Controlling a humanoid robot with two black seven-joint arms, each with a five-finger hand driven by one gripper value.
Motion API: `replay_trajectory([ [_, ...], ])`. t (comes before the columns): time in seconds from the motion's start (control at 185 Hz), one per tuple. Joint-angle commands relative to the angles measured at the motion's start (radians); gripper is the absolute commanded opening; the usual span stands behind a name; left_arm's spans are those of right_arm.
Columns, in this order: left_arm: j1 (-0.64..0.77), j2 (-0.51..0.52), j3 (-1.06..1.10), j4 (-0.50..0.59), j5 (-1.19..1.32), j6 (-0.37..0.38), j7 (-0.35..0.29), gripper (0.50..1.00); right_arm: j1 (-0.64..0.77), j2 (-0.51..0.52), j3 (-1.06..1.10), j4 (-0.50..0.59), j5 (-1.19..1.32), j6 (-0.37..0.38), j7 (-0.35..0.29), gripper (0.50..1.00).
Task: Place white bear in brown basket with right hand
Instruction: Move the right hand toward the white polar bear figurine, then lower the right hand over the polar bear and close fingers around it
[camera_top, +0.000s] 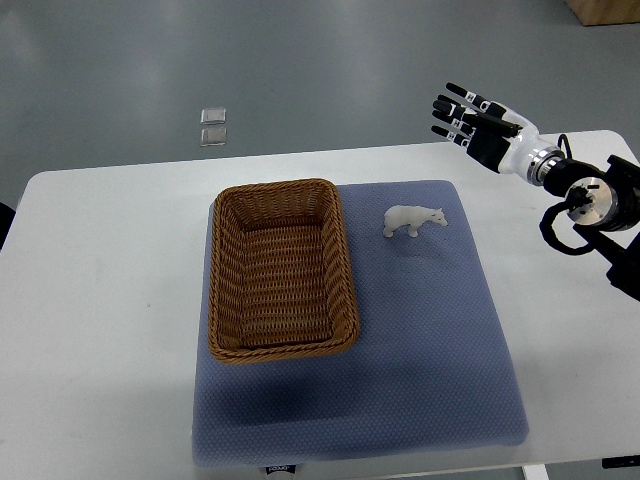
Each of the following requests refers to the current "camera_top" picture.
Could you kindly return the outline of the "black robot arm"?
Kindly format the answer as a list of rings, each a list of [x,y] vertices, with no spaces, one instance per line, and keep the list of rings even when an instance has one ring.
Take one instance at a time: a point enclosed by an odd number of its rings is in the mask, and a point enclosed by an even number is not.
[[[561,202],[544,213],[539,224],[542,237],[554,250],[568,256],[598,252],[610,263],[609,283],[631,298],[639,298],[639,238],[624,247],[606,234],[627,231],[639,224],[639,167],[617,156],[607,159],[608,169],[573,158],[565,134],[557,141],[560,156],[551,157],[536,175],[544,189]],[[566,213],[573,230],[585,240],[579,247],[562,242],[554,230],[558,215]]]

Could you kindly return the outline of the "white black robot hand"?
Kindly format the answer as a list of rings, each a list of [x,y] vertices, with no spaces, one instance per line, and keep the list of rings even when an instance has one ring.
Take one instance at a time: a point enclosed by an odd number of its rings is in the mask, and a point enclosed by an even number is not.
[[[558,146],[541,138],[526,117],[455,83],[433,102],[438,123],[431,131],[462,148],[486,169],[515,174],[540,186],[544,170],[565,159]]]

